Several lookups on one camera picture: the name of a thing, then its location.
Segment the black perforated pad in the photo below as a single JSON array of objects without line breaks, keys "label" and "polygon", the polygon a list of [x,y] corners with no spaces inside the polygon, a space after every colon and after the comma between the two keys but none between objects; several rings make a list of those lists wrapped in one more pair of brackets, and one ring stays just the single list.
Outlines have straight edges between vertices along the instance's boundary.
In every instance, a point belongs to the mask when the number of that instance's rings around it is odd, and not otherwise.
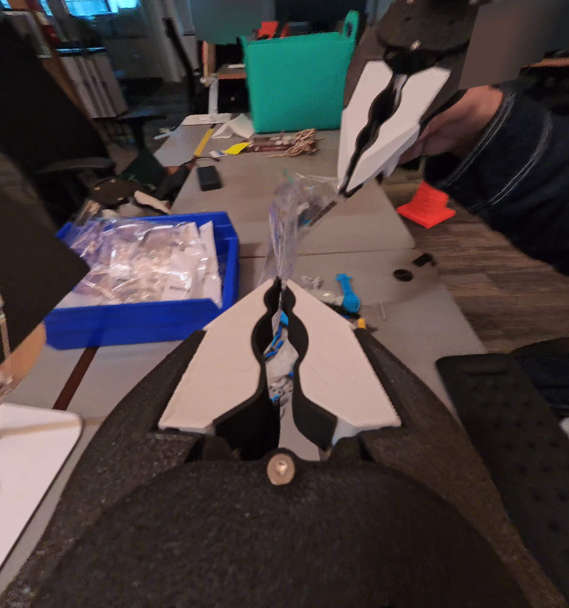
[{"label": "black perforated pad", "polygon": [[569,438],[516,360],[448,356],[436,368],[525,546],[569,604]]}]

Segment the orange cone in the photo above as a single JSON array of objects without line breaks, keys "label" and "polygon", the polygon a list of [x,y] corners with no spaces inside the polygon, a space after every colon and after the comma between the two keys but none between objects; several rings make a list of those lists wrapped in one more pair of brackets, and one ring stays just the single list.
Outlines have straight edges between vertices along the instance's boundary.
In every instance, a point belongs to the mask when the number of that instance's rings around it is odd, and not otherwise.
[{"label": "orange cone", "polygon": [[422,181],[410,202],[399,206],[397,212],[413,223],[431,229],[456,215],[448,201],[448,194]]}]

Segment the white desk lamp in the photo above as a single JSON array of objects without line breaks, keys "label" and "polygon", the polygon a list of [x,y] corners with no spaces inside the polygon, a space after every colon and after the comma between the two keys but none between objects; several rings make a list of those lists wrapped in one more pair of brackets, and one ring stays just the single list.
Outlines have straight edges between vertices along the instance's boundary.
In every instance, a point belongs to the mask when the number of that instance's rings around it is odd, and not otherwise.
[{"label": "white desk lamp", "polygon": [[0,191],[0,569],[82,434],[76,414],[9,399],[45,345],[45,317],[87,270]]}]

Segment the yellow ruler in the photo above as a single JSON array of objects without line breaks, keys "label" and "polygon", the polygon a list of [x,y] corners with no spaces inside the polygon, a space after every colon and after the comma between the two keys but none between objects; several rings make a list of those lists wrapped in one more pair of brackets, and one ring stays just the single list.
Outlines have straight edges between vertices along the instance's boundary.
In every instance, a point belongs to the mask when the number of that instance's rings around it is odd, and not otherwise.
[{"label": "yellow ruler", "polygon": [[204,148],[206,147],[206,145],[208,144],[208,142],[210,141],[210,139],[213,136],[213,132],[215,130],[215,126],[216,124],[213,123],[210,128],[206,131],[206,133],[204,134],[203,138],[201,139],[201,141],[198,143],[194,154],[193,154],[193,158],[197,159],[200,158],[202,156],[202,153],[204,151]]}]

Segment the white paper sheet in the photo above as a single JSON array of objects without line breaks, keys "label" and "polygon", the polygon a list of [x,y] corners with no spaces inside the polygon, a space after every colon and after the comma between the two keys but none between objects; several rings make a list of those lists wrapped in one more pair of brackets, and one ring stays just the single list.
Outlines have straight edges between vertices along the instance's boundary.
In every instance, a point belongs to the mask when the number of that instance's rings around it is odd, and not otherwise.
[{"label": "white paper sheet", "polygon": [[226,139],[232,135],[236,135],[243,139],[249,139],[256,133],[251,119],[244,113],[193,114],[184,118],[181,125],[214,125],[216,131],[213,133],[213,137],[217,139]]}]

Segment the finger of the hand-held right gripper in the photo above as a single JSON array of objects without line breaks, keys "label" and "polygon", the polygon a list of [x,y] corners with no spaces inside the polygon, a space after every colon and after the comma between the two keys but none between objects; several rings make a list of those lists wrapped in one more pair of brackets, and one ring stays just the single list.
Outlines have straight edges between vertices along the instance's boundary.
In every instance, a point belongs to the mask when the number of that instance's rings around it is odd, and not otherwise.
[{"label": "finger of the hand-held right gripper", "polygon": [[354,172],[354,190],[341,190],[344,197],[352,196],[379,173],[391,173],[396,163],[416,142],[420,119],[449,77],[449,70],[430,67],[410,77],[393,76],[394,107],[392,115],[380,126],[373,144],[359,161]]},{"label": "finger of the hand-held right gripper", "polygon": [[367,62],[341,113],[337,174],[339,190],[354,190],[353,175],[394,107],[393,72],[382,60]]}]

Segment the person's right hand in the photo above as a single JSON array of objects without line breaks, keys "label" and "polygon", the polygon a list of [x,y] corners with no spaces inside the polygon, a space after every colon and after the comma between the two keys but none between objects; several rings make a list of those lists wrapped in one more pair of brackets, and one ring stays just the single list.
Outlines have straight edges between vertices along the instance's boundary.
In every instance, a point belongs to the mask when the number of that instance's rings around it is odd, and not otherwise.
[{"label": "person's right hand", "polygon": [[417,141],[400,157],[398,166],[421,156],[464,158],[479,141],[502,100],[503,92],[496,86],[468,89],[453,106],[431,119]]}]

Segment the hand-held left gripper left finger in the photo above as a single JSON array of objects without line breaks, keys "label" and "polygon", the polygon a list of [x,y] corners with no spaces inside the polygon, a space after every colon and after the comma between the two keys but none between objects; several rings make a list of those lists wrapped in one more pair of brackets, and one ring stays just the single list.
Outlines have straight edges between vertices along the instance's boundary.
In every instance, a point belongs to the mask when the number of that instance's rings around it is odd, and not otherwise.
[{"label": "hand-held left gripper left finger", "polygon": [[267,280],[206,325],[162,416],[160,430],[254,435],[264,414],[251,414],[267,392],[265,352],[273,340],[281,281]]}]

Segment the clear bag of toy pieces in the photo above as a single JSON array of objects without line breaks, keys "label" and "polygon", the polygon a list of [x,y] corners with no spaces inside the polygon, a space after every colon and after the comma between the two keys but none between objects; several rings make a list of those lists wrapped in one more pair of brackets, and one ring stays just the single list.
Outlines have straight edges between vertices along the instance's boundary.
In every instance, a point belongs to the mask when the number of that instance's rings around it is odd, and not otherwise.
[{"label": "clear bag of toy pieces", "polygon": [[272,404],[283,417],[293,390],[297,353],[289,342],[289,322],[281,297],[287,279],[292,279],[301,244],[338,203],[337,178],[285,171],[268,210],[267,252],[257,285],[279,279],[277,312],[272,316],[272,340],[264,350],[267,386]]}]

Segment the green storage box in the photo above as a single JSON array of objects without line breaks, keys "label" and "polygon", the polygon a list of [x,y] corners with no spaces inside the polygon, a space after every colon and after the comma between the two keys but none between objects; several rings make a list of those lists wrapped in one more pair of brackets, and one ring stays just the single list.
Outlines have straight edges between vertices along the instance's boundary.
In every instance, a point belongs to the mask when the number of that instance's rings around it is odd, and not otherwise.
[{"label": "green storage box", "polygon": [[242,38],[250,119],[258,134],[341,127],[347,70],[359,12],[340,32],[251,40]]}]

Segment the pile of clear plastic bags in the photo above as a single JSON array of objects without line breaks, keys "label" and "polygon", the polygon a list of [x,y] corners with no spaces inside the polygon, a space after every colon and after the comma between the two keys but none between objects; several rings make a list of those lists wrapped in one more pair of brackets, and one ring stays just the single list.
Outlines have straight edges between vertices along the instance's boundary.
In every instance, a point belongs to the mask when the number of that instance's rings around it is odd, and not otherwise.
[{"label": "pile of clear plastic bags", "polygon": [[66,242],[90,270],[59,308],[195,299],[222,308],[211,221],[94,220],[73,229]]}]

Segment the white cabinet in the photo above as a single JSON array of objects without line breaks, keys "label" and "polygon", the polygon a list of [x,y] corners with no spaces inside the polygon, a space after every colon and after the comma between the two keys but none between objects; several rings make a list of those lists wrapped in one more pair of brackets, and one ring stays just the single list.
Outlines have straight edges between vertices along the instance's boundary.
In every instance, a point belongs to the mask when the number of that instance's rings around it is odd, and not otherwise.
[{"label": "white cabinet", "polygon": [[104,47],[59,49],[58,53],[90,118],[117,118],[128,112]]}]

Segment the blue plastic bin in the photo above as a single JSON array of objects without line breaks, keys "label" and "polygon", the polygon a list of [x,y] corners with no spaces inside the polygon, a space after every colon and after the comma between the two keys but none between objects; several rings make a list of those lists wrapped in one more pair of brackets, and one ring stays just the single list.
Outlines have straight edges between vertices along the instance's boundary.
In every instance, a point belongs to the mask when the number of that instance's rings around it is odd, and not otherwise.
[{"label": "blue plastic bin", "polygon": [[184,340],[238,298],[240,241],[225,211],[174,215],[198,227],[213,223],[222,278],[222,307],[210,299],[55,308],[45,318],[47,344],[57,350]]}]

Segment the person's body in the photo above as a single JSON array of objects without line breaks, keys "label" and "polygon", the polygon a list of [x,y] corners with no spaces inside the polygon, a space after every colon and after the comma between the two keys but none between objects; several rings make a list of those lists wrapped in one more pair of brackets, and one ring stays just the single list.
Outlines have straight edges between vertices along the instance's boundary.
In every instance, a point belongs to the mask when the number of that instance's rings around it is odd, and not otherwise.
[{"label": "person's body", "polygon": [[560,418],[569,438],[569,338],[521,346],[511,355]]}]

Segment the black office chair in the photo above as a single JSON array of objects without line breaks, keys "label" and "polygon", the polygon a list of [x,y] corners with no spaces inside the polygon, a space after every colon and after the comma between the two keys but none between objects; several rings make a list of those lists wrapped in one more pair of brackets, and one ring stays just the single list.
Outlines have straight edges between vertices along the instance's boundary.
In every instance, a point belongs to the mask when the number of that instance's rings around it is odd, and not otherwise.
[{"label": "black office chair", "polygon": [[123,113],[115,118],[116,122],[126,125],[131,130],[134,144],[138,151],[146,147],[144,126],[153,120],[163,120],[167,116],[156,108],[144,108]]},{"label": "black office chair", "polygon": [[0,151],[36,189],[56,227],[76,216],[95,184],[115,176],[97,129],[0,22]]}]

